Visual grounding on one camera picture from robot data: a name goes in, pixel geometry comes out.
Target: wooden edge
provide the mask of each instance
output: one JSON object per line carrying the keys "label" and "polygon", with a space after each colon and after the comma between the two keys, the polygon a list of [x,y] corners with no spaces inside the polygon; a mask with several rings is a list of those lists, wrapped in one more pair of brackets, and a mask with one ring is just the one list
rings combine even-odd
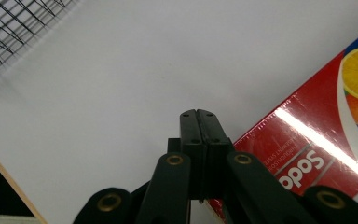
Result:
{"label": "wooden edge", "polygon": [[10,176],[5,167],[0,163],[0,173],[7,181],[7,183],[14,189],[14,191],[19,195],[28,209],[34,214],[34,216],[44,224],[47,224],[46,220],[42,217],[42,215],[36,210],[36,207],[31,203],[25,193],[21,190],[19,185],[17,185],[16,181]]}

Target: red box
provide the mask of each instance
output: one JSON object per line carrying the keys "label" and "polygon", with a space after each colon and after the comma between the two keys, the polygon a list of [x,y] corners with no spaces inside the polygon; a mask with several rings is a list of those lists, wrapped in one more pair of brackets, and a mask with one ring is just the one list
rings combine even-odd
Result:
{"label": "red box", "polygon": [[[358,39],[234,144],[297,194],[314,185],[358,193]],[[222,216],[222,204],[211,200]]]}

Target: metal grommet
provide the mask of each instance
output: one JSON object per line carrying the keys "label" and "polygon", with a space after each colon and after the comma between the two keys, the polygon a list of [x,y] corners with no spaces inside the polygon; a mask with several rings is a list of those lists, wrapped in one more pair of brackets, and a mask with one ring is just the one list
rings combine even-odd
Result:
{"label": "metal grommet", "polygon": [[179,165],[183,163],[183,158],[181,156],[172,155],[167,158],[166,162],[169,165]]}
{"label": "metal grommet", "polygon": [[324,205],[334,208],[334,209],[342,209],[345,207],[345,202],[335,193],[321,190],[316,194],[316,197],[319,201],[321,201]]}
{"label": "metal grommet", "polygon": [[252,163],[252,158],[243,154],[239,154],[234,157],[234,161],[240,164],[249,164]]}
{"label": "metal grommet", "polygon": [[108,193],[98,201],[97,206],[103,212],[110,212],[121,205],[121,197],[115,193]]}

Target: white surface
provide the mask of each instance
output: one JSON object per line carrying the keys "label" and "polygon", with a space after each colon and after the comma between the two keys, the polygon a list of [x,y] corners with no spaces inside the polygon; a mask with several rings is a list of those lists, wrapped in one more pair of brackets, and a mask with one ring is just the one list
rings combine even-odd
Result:
{"label": "white surface", "polygon": [[149,180],[182,112],[236,140],[357,36],[351,0],[84,1],[0,75],[0,162],[70,223],[96,191]]}

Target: black wire grid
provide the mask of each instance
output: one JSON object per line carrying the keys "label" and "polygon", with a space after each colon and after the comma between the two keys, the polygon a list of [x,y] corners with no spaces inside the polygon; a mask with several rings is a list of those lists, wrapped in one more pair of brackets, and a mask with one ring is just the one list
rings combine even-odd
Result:
{"label": "black wire grid", "polygon": [[0,66],[74,0],[0,0]]}

